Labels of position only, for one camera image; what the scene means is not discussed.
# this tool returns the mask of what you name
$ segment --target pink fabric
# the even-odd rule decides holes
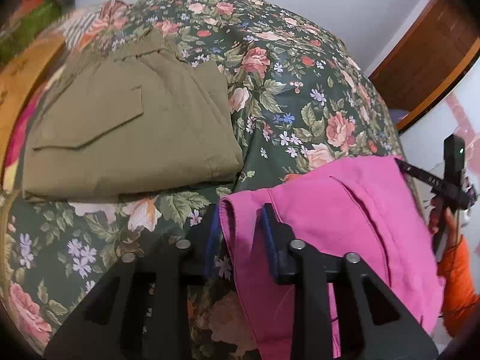
[[[259,212],[272,203],[279,221],[318,250],[359,253],[431,332],[443,301],[443,280],[431,235],[393,157],[343,158],[275,188],[220,200],[220,221],[238,297],[263,360],[290,358],[294,291],[268,273]],[[332,318],[334,299],[330,297]],[[334,323],[334,355],[339,356]]]

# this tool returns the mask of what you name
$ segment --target orange sleeve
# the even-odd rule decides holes
[[[475,294],[473,287],[469,250],[465,238],[462,237],[456,248],[452,247],[445,251],[442,261],[438,264],[438,276],[446,278],[442,306],[442,314],[446,316],[443,325],[448,334],[454,337],[473,307],[455,311],[479,301],[479,296]]]

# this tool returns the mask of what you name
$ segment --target bed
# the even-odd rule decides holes
[[[23,142],[61,70],[51,74],[18,121],[23,129],[5,171],[11,191],[0,195],[0,298],[39,354],[117,258],[184,237],[219,197],[273,187],[343,156],[402,154],[387,107],[342,41],[264,0],[110,0],[73,12],[42,36],[63,32],[70,54],[108,53],[150,31],[174,38],[192,66],[213,59],[226,75],[244,167],[230,184],[108,202],[26,202]],[[193,356],[258,359],[224,242],[214,264],[215,278],[188,292]]]

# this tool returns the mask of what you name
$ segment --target olive green pants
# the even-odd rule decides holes
[[[26,142],[23,196],[101,198],[202,181],[243,166],[227,80],[214,61],[192,68],[152,32],[109,56],[72,59]]]

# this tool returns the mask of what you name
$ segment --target metal bolt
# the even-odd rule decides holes
[[[290,243],[290,246],[293,248],[293,249],[297,249],[297,250],[302,250],[304,247],[305,247],[305,242],[302,241],[301,239],[294,239],[291,243]]]
[[[350,253],[347,253],[346,254],[346,260],[349,262],[349,263],[352,263],[352,264],[356,264],[360,261],[360,256],[354,252],[350,252]]]
[[[179,241],[177,241],[177,243],[175,244],[175,246],[178,248],[178,249],[188,249],[191,245],[191,242],[187,239],[180,239]]]
[[[121,260],[124,263],[131,263],[135,261],[136,258],[137,258],[137,255],[135,253],[127,252],[122,255]]]

